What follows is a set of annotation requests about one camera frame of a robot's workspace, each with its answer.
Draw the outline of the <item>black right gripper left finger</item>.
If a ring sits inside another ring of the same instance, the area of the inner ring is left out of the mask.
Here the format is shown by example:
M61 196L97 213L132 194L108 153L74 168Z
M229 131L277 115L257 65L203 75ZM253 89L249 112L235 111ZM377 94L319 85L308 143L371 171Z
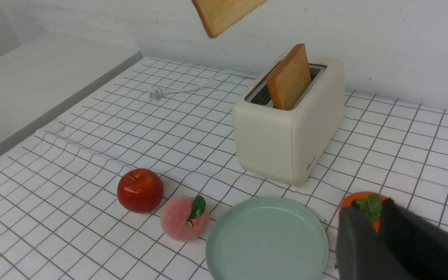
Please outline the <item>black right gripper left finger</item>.
M391 255L362 211L340 212L336 258L340 280L415 280Z

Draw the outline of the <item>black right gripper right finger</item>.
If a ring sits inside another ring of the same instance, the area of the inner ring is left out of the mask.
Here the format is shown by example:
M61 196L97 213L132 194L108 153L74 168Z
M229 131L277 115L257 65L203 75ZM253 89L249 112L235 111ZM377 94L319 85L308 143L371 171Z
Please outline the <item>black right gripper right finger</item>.
M418 280L448 280L448 232L386 199L379 233L400 265Z

